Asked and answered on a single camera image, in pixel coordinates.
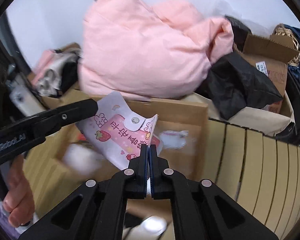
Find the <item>left hand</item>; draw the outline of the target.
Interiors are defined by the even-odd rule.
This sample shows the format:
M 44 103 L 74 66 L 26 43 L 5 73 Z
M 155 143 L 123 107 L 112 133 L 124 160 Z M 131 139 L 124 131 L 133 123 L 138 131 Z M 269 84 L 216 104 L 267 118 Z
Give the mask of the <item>left hand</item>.
M 27 224 L 35 210 L 32 190 L 23 172 L 23 162 L 22 155 L 13 160 L 7 175 L 9 191 L 3 200 L 4 209 L 10 213 L 8 222 L 14 228 Z

